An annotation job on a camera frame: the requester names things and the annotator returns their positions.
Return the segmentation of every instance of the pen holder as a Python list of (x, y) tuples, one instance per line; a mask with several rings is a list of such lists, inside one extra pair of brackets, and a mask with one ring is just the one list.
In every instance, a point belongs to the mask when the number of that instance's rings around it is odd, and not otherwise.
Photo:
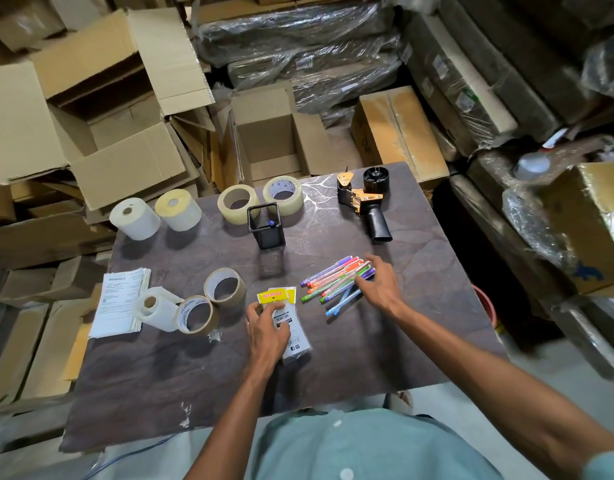
[(284, 246), (284, 232), (276, 202), (254, 205), (247, 210), (249, 232), (261, 250)]

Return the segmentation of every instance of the dark brown tabletop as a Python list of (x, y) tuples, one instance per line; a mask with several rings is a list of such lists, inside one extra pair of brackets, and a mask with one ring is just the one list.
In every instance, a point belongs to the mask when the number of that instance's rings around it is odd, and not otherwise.
[[(90, 340), (76, 383), (76, 400), (62, 450), (111, 444), (213, 426), (238, 388), (248, 362), (243, 309), (269, 287), (300, 282), (347, 255), (373, 251), (391, 262), (407, 303), (449, 330), (497, 355), (505, 352), (447, 242), (422, 190), (405, 163), (387, 165), (391, 192), (383, 211), (393, 242), (372, 246), (363, 222), (336, 198), (336, 176), (302, 181), (304, 206), (282, 225), (286, 246), (260, 251), (247, 226), (226, 223), (218, 196), (198, 200), (199, 225), (187, 232), (162, 226), (146, 241), (119, 233), (110, 272), (152, 270), (151, 286), (178, 296), (202, 294), (219, 267), (247, 283), (242, 306), (220, 315), (220, 342), (207, 337), (142, 331)], [(363, 170), (354, 171), (362, 187)], [(305, 294), (299, 289), (298, 296)], [(315, 299), (298, 316), (313, 350), (280, 364), (261, 415), (351, 397), (394, 392), (447, 381), (438, 368), (381, 313), (359, 299), (334, 320)]]

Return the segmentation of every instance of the black handle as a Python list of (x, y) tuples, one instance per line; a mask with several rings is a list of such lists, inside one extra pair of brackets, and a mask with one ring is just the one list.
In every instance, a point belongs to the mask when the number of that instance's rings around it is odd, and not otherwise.
[(391, 242), (393, 240), (380, 206), (377, 205), (369, 209), (365, 219), (367, 219), (369, 236), (373, 242)]

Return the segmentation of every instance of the label roll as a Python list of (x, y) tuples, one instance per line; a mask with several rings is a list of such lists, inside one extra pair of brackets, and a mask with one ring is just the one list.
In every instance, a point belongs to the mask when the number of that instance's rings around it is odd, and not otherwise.
[[(209, 315), (203, 317), (199, 323), (189, 323), (191, 313), (200, 305), (209, 305)], [(182, 333), (202, 333), (203, 335), (209, 335), (212, 331), (216, 330), (218, 322), (218, 314), (216, 310), (214, 310), (211, 300), (205, 296), (199, 295), (185, 299), (181, 305), (178, 306), (175, 315), (175, 326)]]
[(160, 227), (158, 214), (143, 199), (136, 197), (117, 204), (111, 211), (109, 220), (134, 241), (150, 238)]
[(178, 232), (191, 229), (202, 218), (198, 203), (184, 189), (171, 190), (161, 195), (156, 201), (156, 214)]
[[(290, 192), (292, 195), (289, 198), (277, 199), (283, 192)], [(264, 185), (263, 198), (265, 202), (276, 202), (281, 216), (290, 216), (302, 207), (302, 185), (294, 177), (275, 177)]]
[[(231, 206), (238, 201), (246, 200), (247, 203), (239, 209), (231, 209)], [(218, 210), (227, 222), (235, 225), (247, 223), (247, 209), (258, 205), (258, 195), (249, 185), (232, 185), (218, 197)]]
[(175, 314), (181, 301), (182, 298), (162, 286), (149, 288), (136, 299), (133, 316), (160, 330), (175, 331), (178, 330)]
[[(237, 281), (236, 289), (228, 296), (216, 298), (216, 289), (218, 285), (224, 280), (233, 278)], [(207, 281), (204, 282), (204, 295), (211, 300), (216, 306), (234, 306), (238, 305), (241, 299), (245, 298), (247, 292), (247, 286), (245, 282), (240, 278), (240, 275), (229, 267), (221, 267), (216, 269), (209, 275)]]

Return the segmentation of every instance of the white floor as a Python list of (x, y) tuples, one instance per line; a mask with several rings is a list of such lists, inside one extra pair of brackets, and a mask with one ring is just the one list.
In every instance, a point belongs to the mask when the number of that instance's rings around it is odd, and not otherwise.
[[(602, 425), (614, 432), (614, 383), (601, 379), (567, 341), (553, 342), (538, 350), (536, 357), (511, 352), (519, 367), (544, 380), (568, 396)], [(480, 451), (506, 480), (543, 480), (542, 475), (500, 436), (476, 406), (453, 384), (412, 389), (415, 412), (426, 413), (453, 428)], [(379, 405), (381, 398), (367, 398)], [(271, 418), (258, 421), (256, 437)], [(175, 436), (149, 452), (119, 461), (101, 472), (96, 480), (178, 480), (204, 444), (210, 429)], [(156, 440), (111, 447), (105, 461), (134, 451)]]

